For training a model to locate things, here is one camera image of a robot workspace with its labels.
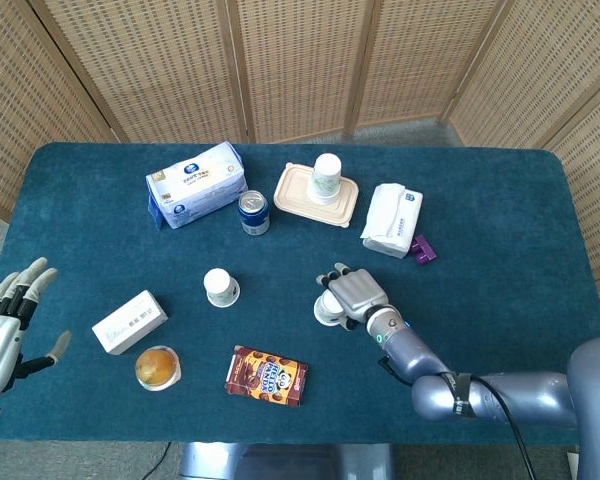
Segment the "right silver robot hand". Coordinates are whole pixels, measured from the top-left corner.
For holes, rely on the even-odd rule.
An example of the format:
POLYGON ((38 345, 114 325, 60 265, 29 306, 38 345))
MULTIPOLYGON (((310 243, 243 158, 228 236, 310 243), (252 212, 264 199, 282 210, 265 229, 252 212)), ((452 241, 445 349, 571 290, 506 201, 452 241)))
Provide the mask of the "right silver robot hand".
POLYGON ((329 273, 318 275, 316 283, 324 292, 314 303, 314 316, 324 326, 351 331, 389 305, 386 292, 365 269, 352 270, 338 262, 329 273))

